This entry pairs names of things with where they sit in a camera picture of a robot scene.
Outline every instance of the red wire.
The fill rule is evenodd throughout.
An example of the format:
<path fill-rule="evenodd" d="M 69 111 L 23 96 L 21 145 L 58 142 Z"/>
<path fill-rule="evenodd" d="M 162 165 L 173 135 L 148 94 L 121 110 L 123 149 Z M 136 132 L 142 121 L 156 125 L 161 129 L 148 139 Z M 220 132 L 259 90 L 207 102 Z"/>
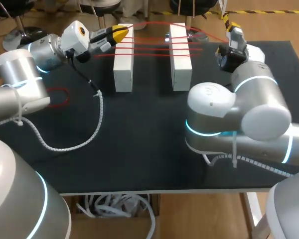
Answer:
<path fill-rule="evenodd" d="M 111 54 L 101 54 L 101 55 L 94 55 L 95 58 L 103 57 L 103 56 L 117 56 L 117 55 L 133 55 L 133 56 L 200 56 L 200 54 L 188 54 L 188 55 L 174 55 L 174 54 L 150 54 L 150 53 L 111 53 Z"/>
<path fill-rule="evenodd" d="M 147 24 L 161 24 L 161 25 L 174 25 L 174 26 L 180 26 L 180 27 L 185 27 L 187 30 L 195 30 L 195 31 L 198 31 L 198 32 L 202 32 L 202 33 L 205 33 L 207 36 L 210 36 L 216 40 L 219 40 L 221 42 L 225 42 L 227 43 L 228 41 L 225 41 L 217 36 L 214 36 L 212 34 L 209 34 L 203 30 L 200 30 L 200 29 L 197 29 L 197 28 L 194 28 L 194 27 L 190 27 L 190 26 L 183 26 L 183 25 L 179 25 L 179 24 L 176 24 L 176 23 L 171 23 L 171 22 L 166 22 L 166 21 L 146 21 L 146 22 L 141 22 L 141 23 L 138 23 L 138 24 L 133 24 L 131 26 L 129 26 L 128 28 L 130 27 L 135 27 L 135 26 L 142 26 L 142 25 L 147 25 Z"/>
<path fill-rule="evenodd" d="M 166 37 L 131 37 L 131 36 L 126 36 L 125 38 L 129 39 L 140 39 L 140 40 L 165 40 Z M 169 39 L 178 39 L 178 38 L 188 38 L 188 36 L 178 36 L 178 37 L 171 37 Z"/>
<path fill-rule="evenodd" d="M 62 103 L 56 104 L 56 105 L 48 105 L 48 107 L 50 107 L 50 108 L 58 108 L 58 107 L 65 106 L 66 104 L 69 103 L 69 91 L 68 91 L 67 88 L 64 88 L 64 87 L 50 87 L 50 88 L 46 89 L 46 91 L 47 92 L 50 92 L 50 91 L 64 91 L 65 94 L 66 94 L 65 101 L 63 101 Z"/>
<path fill-rule="evenodd" d="M 129 44 L 135 44 L 135 45 L 171 45 L 171 44 L 191 44 L 191 45 L 201 45 L 200 42 L 175 42 L 175 43 L 171 43 L 171 42 L 167 42 L 167 43 L 152 43 L 152 42 L 128 42 L 128 41 L 121 41 L 120 43 L 129 43 Z"/>
<path fill-rule="evenodd" d="M 169 51 L 168 48 L 148 48 L 148 47 L 113 47 L 113 49 L 134 49 L 134 50 L 152 50 L 152 51 Z M 194 50 L 194 51 L 202 51 L 201 48 L 180 48 L 173 50 Z"/>

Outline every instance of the white block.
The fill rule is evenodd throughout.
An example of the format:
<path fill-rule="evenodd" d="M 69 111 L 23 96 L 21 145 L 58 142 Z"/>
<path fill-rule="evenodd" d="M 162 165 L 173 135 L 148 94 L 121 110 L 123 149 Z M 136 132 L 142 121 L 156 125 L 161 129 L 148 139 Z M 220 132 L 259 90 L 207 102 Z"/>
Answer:
<path fill-rule="evenodd" d="M 122 26 L 131 26 L 131 24 L 119 24 Z M 133 27 L 129 28 L 126 37 L 134 37 Z M 134 38 L 124 38 L 123 42 L 116 47 L 126 47 L 126 49 L 115 49 L 115 54 L 134 54 Z M 133 55 L 116 55 L 114 58 L 114 81 L 117 92 L 131 92 L 133 86 Z"/>
<path fill-rule="evenodd" d="M 181 26 L 170 25 L 169 36 L 171 43 L 169 45 L 170 53 L 170 70 L 171 80 L 174 91 L 189 91 L 191 80 L 191 60 L 189 56 L 172 56 L 172 55 L 189 55 L 186 28 Z"/>

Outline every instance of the white robotic arm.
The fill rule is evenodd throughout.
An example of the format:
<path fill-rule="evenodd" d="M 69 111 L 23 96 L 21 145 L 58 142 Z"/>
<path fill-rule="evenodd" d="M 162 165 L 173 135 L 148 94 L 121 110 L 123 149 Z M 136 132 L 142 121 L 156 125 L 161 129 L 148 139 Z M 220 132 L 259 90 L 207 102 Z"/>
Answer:
<path fill-rule="evenodd" d="M 238 26 L 228 28 L 228 47 L 216 56 L 221 70 L 233 72 L 233 92 L 201 83 L 188 94 L 186 143 L 200 154 L 232 154 L 299 165 L 299 124 L 260 48 L 248 45 Z"/>
<path fill-rule="evenodd" d="M 61 37 L 49 35 L 24 49 L 0 55 L 0 120 L 38 111 L 50 103 L 40 72 L 47 73 L 67 58 L 89 59 L 89 52 L 107 51 L 120 42 L 128 30 L 113 26 L 89 33 L 73 22 Z M 103 101 L 100 98 L 101 122 Z M 73 150 L 54 149 L 54 151 Z M 71 215 L 62 197 L 8 145 L 0 141 L 0 239 L 69 239 Z"/>

